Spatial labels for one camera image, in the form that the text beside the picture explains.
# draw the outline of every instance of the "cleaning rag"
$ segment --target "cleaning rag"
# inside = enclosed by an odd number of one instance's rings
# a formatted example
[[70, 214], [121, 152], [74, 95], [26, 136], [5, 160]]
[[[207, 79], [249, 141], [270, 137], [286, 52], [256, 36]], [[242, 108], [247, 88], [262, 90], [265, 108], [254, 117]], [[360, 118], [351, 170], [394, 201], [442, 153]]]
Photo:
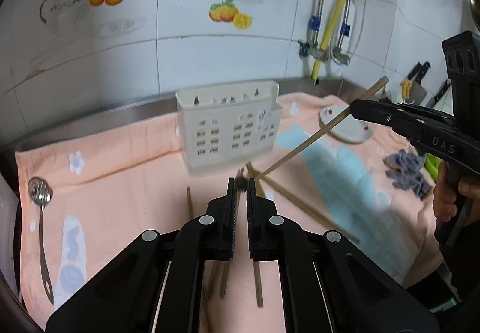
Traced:
[[387, 156], [383, 162], [390, 168], [385, 173], [394, 180], [392, 183], [394, 187], [405, 191], [412, 189], [415, 195], [422, 200], [430, 195], [431, 185], [428, 184], [421, 172], [425, 165], [425, 157], [402, 149], [396, 154]]

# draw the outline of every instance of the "chopstick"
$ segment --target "chopstick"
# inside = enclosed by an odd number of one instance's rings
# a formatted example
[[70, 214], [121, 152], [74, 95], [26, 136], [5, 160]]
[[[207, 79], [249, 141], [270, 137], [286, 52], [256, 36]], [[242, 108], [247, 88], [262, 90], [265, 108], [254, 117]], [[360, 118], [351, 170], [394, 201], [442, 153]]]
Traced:
[[[253, 172], [253, 167], [251, 166], [250, 163], [246, 164], [247, 170], [248, 170], [248, 175], [249, 177], [253, 177], [255, 179], [255, 175]], [[262, 198], [265, 198], [265, 191], [263, 190], [262, 185], [260, 182], [255, 179], [255, 190], [257, 192], [258, 196], [261, 196]], [[260, 263], [258, 261], [253, 262], [253, 275], [254, 275], [254, 280], [255, 280], [255, 296], [257, 298], [257, 307], [261, 308], [263, 307], [263, 290], [262, 290], [262, 276], [260, 272]]]
[[[243, 168], [239, 169], [235, 178], [243, 177], [243, 170], [244, 170]], [[238, 215], [239, 203], [240, 203], [240, 191], [237, 191], [235, 195], [235, 204], [236, 204], [235, 210], [237, 215]], [[230, 260], [225, 261], [223, 263], [222, 281], [220, 282], [220, 298], [221, 299], [224, 299], [227, 294], [226, 288], [229, 281], [229, 273], [230, 273]]]
[[[247, 164], [247, 169], [253, 177], [255, 177], [255, 187], [257, 186], [257, 177], [260, 174], [259, 171], [257, 171], [250, 163]], [[264, 177], [263, 180], [265, 183], [267, 183], [270, 187], [272, 187], [277, 193], [282, 195], [284, 198], [288, 199], [291, 201], [294, 205], [296, 205], [300, 210], [302, 210], [304, 213], [307, 215], [311, 216], [314, 220], [316, 220], [319, 224], [325, 226], [327, 230], [338, 230], [340, 233], [342, 233], [345, 237], [348, 239], [351, 239], [352, 241], [355, 241], [357, 243], [360, 242], [360, 240], [351, 235], [347, 230], [342, 229], [339, 225], [337, 225], [334, 221], [332, 221], [330, 218], [328, 218], [326, 215], [322, 214], [315, 208], [311, 207], [309, 204], [304, 202], [302, 199], [294, 195], [292, 192], [288, 191], [284, 187], [282, 187], [279, 183], [273, 181], [269, 177]]]
[[[387, 76], [383, 76], [372, 87], [370, 87], [362, 96], [360, 96], [359, 99], [363, 99], [363, 100], [370, 99], [379, 90], [381, 90], [387, 83], [388, 83]], [[323, 135], [327, 134], [330, 130], [332, 130], [336, 125], [338, 125], [340, 122], [342, 122], [349, 115], [350, 115], [350, 106], [348, 106], [345, 110], [343, 110], [340, 114], [338, 114], [335, 118], [333, 118], [330, 122], [328, 122], [327, 125], [325, 125], [325, 127], [322, 127], [313, 136], [306, 139], [299, 146], [297, 146], [291, 152], [289, 152], [284, 157], [282, 157], [280, 160], [278, 160], [275, 164], [273, 164], [266, 171], [263, 171], [256, 178], [260, 180], [260, 179], [264, 178], [266, 175], [268, 175], [269, 173], [276, 170], [279, 166], [286, 163], [288, 160], [290, 160], [291, 158], [293, 158], [297, 154], [299, 154], [302, 150], [304, 150], [305, 148], [307, 148], [308, 146], [313, 144], [317, 139], [319, 139]]]
[[[188, 213], [190, 220], [194, 218], [194, 206], [191, 202], [191, 193], [190, 193], [190, 186], [187, 186], [187, 204], [188, 204]], [[203, 315], [205, 316], [205, 325], [207, 328], [207, 333], [213, 332], [212, 329], [212, 319], [210, 318], [210, 314], [207, 309], [207, 298], [206, 298], [206, 288], [205, 286], [202, 287], [202, 300], [201, 300], [201, 305], [202, 305], [202, 310], [203, 310]]]

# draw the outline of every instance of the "stainless steel countertop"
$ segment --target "stainless steel countertop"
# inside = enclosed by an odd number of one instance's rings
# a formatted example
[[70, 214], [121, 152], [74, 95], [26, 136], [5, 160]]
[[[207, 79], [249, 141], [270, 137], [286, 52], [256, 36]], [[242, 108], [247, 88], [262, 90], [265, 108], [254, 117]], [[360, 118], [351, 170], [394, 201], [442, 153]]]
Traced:
[[[314, 85], [309, 78], [280, 79], [279, 94], [304, 92], [316, 97], [336, 95], [347, 103], [351, 103], [362, 95], [365, 90], [342, 78], [322, 79]], [[0, 149], [0, 173], [10, 184], [18, 190], [18, 172], [15, 161], [15, 152], [36, 149], [55, 142], [72, 140], [90, 134], [104, 132], [105, 130], [125, 126], [130, 123], [147, 120], [159, 115], [177, 111], [175, 93], [164, 94], [161, 97], [146, 99], [144, 101], [116, 105], [110, 109], [92, 110], [88, 115], [65, 120], [49, 126], [21, 139], [8, 144]]]

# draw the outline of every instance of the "metal ladle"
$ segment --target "metal ladle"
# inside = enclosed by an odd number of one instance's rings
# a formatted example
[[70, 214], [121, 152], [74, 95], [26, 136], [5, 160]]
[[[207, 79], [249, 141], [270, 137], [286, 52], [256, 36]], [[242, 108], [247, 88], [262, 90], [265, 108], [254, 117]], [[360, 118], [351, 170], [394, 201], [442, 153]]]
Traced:
[[47, 294], [46, 296], [53, 305], [52, 282], [50, 280], [49, 268], [46, 264], [47, 259], [45, 258], [45, 249], [43, 246], [43, 212], [46, 205], [52, 199], [53, 190], [46, 180], [40, 177], [32, 177], [28, 181], [28, 194], [30, 195], [30, 198], [32, 198], [33, 202], [40, 207], [40, 220], [38, 225], [38, 234], [40, 240], [40, 272], [42, 273], [42, 282]]
[[480, 30], [480, 0], [470, 0], [470, 7], [472, 9], [473, 21]]

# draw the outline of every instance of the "knife handle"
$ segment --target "knife handle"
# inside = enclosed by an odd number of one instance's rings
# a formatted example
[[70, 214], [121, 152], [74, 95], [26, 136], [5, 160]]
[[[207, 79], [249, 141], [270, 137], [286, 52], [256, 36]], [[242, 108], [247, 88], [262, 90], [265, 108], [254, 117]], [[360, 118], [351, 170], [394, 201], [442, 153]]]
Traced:
[[417, 65], [414, 66], [414, 68], [412, 69], [412, 71], [409, 73], [409, 75], [406, 77], [408, 78], [409, 80], [413, 80], [413, 78], [419, 73], [421, 72], [423, 69], [423, 66], [421, 63], [417, 63]]
[[457, 193], [457, 215], [448, 222], [437, 221], [437, 228], [435, 229], [435, 238], [441, 244], [452, 248], [457, 241], [458, 235], [465, 224], [468, 215], [472, 209], [472, 199], [467, 198], [458, 193], [458, 182], [464, 176], [456, 167], [451, 164], [447, 165], [447, 184], [452, 187]]
[[422, 65], [421, 71], [418, 73], [417, 77], [415, 78], [415, 81], [418, 84], [422, 83], [422, 79], [425, 77], [425, 75], [427, 74], [428, 69], [430, 69], [430, 67], [431, 67], [431, 65], [428, 61], [425, 64]]
[[442, 96], [446, 94], [446, 92], [448, 91], [448, 89], [450, 88], [451, 85], [452, 85], [452, 83], [450, 83], [448, 80], [445, 81], [445, 83], [443, 84], [442, 89], [441, 89], [440, 92], [438, 92], [438, 94], [435, 96], [435, 104], [437, 104], [438, 101], [442, 98]]

